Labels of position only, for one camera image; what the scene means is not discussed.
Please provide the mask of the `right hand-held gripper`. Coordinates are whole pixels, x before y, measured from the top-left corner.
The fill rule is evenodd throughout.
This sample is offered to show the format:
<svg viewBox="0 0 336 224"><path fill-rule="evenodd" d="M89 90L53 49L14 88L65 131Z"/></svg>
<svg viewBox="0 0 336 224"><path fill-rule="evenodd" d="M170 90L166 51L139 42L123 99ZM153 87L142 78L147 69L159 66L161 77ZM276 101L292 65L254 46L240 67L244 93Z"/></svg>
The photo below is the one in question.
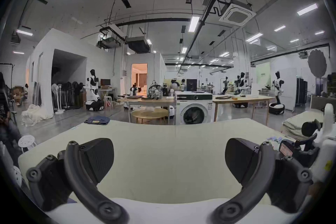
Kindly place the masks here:
<svg viewBox="0 0 336 224"><path fill-rule="evenodd" d="M325 182L336 163L336 124L333 105L329 103L325 105L323 122L318 120L304 122L301 133L309 138L295 142L283 139L279 151L284 156L294 159L316 158L312 164L313 182Z"/></svg>

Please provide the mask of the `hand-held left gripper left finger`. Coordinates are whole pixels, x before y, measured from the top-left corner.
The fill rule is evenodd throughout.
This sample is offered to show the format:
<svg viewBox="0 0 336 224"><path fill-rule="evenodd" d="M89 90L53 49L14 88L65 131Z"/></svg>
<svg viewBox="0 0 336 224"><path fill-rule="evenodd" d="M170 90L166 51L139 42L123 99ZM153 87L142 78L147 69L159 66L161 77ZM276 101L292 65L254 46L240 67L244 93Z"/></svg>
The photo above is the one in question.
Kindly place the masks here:
<svg viewBox="0 0 336 224"><path fill-rule="evenodd" d="M65 205L74 193L84 207L106 224L126 224L127 211L99 192L97 185L114 163L114 145L97 138L79 145L70 141L57 156L47 155L26 172L32 198L43 212Z"/></svg>

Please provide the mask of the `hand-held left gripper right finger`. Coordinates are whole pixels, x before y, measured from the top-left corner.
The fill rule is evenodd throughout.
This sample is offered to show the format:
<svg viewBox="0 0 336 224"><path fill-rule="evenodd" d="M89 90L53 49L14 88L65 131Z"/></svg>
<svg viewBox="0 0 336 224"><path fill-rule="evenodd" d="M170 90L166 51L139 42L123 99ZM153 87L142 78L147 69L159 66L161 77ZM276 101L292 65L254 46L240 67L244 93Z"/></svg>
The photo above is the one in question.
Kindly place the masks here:
<svg viewBox="0 0 336 224"><path fill-rule="evenodd" d="M267 194L271 205L285 213L298 213L313 184L313 175L292 155L275 151L269 141L260 145L243 138L230 138L225 162L241 184L241 191L211 214L214 224L240 221Z"/></svg>

